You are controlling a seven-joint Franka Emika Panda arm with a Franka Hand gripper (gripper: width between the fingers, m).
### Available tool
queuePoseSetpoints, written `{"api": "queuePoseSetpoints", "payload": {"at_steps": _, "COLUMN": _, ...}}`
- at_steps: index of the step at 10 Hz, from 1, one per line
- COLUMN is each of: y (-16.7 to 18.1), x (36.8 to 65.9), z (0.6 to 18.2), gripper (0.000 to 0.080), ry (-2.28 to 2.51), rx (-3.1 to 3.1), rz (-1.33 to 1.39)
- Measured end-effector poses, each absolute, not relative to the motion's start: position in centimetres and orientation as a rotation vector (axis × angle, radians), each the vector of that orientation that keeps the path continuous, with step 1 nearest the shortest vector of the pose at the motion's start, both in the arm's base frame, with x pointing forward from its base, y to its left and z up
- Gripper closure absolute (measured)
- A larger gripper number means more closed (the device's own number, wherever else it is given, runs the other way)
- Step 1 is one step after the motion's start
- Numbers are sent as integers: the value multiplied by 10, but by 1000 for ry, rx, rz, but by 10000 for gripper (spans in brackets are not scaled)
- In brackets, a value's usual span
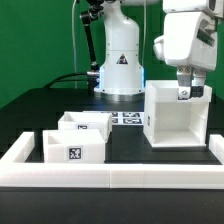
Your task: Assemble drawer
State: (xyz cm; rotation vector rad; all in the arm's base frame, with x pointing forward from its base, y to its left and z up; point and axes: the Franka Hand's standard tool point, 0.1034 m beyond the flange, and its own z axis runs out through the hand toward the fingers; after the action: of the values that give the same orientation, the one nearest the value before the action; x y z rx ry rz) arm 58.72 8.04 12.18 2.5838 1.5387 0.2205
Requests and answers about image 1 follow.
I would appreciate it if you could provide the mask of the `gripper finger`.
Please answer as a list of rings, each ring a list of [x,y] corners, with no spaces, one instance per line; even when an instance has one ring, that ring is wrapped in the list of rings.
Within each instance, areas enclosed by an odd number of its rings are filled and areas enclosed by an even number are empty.
[[[189,99],[192,84],[192,68],[189,66],[177,67],[177,80],[178,80],[178,98]]]
[[[207,72],[201,69],[193,70],[193,80],[191,87],[191,96],[192,97],[202,97],[204,94],[204,85],[206,81]]]

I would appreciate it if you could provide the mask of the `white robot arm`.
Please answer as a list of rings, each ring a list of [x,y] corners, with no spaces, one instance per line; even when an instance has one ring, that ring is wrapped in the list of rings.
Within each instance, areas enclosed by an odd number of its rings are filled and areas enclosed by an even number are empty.
[[[144,90],[139,62],[139,27],[121,12],[123,5],[143,6],[160,1],[163,34],[154,40],[158,59],[177,69],[178,98],[204,95],[206,74],[216,68],[217,24],[224,19],[224,0],[87,0],[87,18],[102,18],[106,57],[96,91],[106,95],[136,95]]]

